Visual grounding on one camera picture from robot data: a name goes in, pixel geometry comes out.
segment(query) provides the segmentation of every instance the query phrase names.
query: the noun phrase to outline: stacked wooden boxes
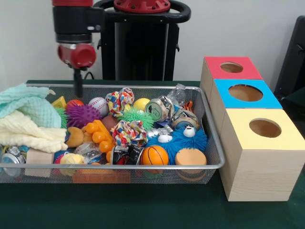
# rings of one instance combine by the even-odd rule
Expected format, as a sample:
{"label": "stacked wooden boxes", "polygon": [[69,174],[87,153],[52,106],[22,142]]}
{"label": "stacked wooden boxes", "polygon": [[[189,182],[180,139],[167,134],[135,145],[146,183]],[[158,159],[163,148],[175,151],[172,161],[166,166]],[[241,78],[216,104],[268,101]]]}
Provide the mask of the stacked wooden boxes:
{"label": "stacked wooden boxes", "polygon": [[305,162],[305,140],[248,57],[205,57],[201,89],[226,163],[229,201],[287,201]]}

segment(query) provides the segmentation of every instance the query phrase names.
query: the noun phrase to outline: metal basket rim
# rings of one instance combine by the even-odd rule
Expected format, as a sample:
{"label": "metal basket rim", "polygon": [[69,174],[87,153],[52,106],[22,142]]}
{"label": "metal basket rim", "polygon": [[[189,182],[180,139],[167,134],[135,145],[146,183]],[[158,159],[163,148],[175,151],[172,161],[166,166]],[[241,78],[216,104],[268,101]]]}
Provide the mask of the metal basket rim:
{"label": "metal basket rim", "polygon": [[[36,87],[73,87],[73,84],[56,84],[56,83],[27,83],[28,86],[36,86]],[[94,84],[85,84],[84,88],[150,88],[150,89],[173,89],[175,86],[137,86],[137,85],[94,85]],[[205,166],[139,166],[139,165],[57,165],[57,164],[4,164],[0,163],[0,168],[70,168],[70,169],[164,169],[164,170],[176,170],[176,169],[218,169],[224,165],[224,152],[222,146],[220,144],[220,140],[215,128],[215,124],[212,118],[212,114],[210,111],[209,104],[207,102],[206,96],[204,92],[195,86],[186,86],[188,90],[196,90],[201,94],[204,109],[206,112],[206,116],[208,119],[208,124],[211,129],[211,133],[213,136],[213,140],[215,142],[217,154],[219,156],[219,163],[217,165],[205,165]]]}

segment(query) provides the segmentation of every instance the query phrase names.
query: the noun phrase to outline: plastic bottle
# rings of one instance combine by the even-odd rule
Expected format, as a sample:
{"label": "plastic bottle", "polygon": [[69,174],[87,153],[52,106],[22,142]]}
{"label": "plastic bottle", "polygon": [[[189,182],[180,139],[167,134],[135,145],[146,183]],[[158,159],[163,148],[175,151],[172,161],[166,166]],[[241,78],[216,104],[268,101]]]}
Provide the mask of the plastic bottle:
{"label": "plastic bottle", "polygon": [[180,83],[178,83],[176,88],[172,89],[167,95],[167,98],[169,98],[172,103],[179,108],[184,106],[185,97],[185,86]]}

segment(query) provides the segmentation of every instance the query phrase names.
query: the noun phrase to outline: light blue towel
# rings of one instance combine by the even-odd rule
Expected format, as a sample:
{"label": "light blue towel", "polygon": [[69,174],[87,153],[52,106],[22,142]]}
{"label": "light blue towel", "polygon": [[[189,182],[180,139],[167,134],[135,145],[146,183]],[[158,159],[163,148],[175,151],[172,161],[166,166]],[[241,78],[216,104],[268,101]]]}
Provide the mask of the light blue towel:
{"label": "light blue towel", "polygon": [[45,99],[47,87],[27,87],[21,84],[0,93],[0,118],[18,110],[29,116],[37,126],[60,128],[61,117]]}

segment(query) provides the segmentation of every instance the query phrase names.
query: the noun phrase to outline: circular hole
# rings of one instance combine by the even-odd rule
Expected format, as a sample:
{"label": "circular hole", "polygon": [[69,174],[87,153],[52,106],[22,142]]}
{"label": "circular hole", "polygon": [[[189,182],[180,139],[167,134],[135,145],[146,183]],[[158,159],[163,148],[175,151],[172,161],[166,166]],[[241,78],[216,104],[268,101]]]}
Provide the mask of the circular hole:
{"label": "circular hole", "polygon": [[263,137],[278,137],[282,132],[280,126],[269,119],[254,119],[249,126],[254,133]]}
{"label": "circular hole", "polygon": [[241,73],[244,69],[240,64],[234,62],[223,63],[220,67],[227,73]]}
{"label": "circular hole", "polygon": [[246,84],[237,84],[229,88],[229,93],[235,99],[246,102],[259,101],[263,97],[263,93],[255,87]]}

